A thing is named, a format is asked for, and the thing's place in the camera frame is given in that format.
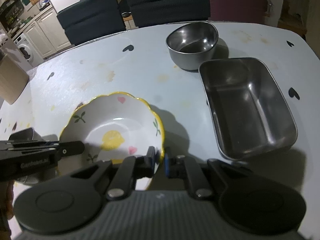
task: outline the ribbed gray surface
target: ribbed gray surface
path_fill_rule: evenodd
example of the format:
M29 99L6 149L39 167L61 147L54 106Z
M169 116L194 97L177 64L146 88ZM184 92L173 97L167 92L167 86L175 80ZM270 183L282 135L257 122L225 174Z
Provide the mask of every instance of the ribbed gray surface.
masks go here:
M109 203L99 218L62 236L22 233L17 240L302 240L296 232L256 236L233 228L210 202L197 201L185 191L135 191Z

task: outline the lemon design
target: lemon design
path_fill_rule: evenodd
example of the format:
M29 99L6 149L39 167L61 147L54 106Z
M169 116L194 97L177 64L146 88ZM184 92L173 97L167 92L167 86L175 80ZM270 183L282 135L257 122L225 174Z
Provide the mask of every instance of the lemon design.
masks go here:
M118 131L111 130L103 135L102 141L103 144L101 145L101 149L110 151L117 149L122 143L124 143L124 138Z

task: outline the black chair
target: black chair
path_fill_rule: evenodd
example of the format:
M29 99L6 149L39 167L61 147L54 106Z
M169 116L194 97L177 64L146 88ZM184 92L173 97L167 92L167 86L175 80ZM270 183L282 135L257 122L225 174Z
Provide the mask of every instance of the black chair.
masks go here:
M126 30L117 0L80 1L60 11L57 18L74 45Z
M210 0L127 0L138 27L179 21L207 20Z

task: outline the white tabletop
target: white tabletop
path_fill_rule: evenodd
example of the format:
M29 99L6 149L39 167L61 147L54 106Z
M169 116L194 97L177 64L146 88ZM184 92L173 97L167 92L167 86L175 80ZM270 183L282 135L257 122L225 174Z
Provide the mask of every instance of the white tabletop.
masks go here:
M48 135L59 137L79 103L125 91L152 105L163 120L165 144L175 154L189 153L198 160L222 159L200 76L176 67L165 44L168 34L182 25L130 30L75 47L42 63L30 71L31 82L18 100L11 106L4 102L0 139L8 139L16 122L15 131L33 126L47 139L54 138ZM296 143L288 152L250 160L249 167L301 192L307 213L300 232L306 238L319 239L320 61L293 32L257 24L214 25L220 37L216 55L260 59L288 102L298 127ZM123 52L128 45L134 50ZM290 87L300 100L289 97ZM16 185L16 195L21 187Z

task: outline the round metal bowl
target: round metal bowl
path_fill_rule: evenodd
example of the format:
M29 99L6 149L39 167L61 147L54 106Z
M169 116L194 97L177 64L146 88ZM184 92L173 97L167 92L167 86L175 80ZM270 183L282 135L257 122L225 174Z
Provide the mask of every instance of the round metal bowl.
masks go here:
M196 70L212 59L218 42L217 29L208 22L194 22L184 25L167 37L173 62L185 70Z

